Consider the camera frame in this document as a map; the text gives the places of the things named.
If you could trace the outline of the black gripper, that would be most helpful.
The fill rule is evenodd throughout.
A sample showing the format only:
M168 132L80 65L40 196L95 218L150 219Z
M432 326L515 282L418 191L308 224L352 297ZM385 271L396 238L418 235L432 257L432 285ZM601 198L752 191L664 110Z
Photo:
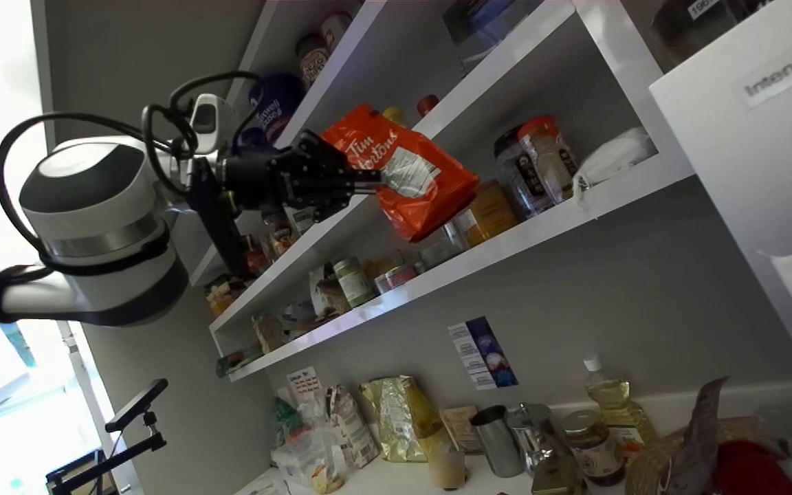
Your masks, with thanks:
M375 161L346 160L319 134L304 134L290 147L247 147L223 161L223 187L242 209L290 205L308 209L316 219L341 211L352 196L375 196L382 180Z

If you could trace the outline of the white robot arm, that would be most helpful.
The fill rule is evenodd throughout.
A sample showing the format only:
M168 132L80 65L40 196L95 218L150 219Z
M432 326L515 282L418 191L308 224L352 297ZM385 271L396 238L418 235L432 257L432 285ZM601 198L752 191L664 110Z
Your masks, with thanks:
M225 268L245 277L242 211L293 205L326 219L382 187L378 171L356 171L315 132L287 147L223 152L212 92L143 114L168 119L177 132L157 138L150 124L108 120L100 138L49 147L19 189L7 185L18 139L0 139L0 209L37 253L30 263L0 266L0 322L143 323L188 288L173 242L179 211L195 215Z

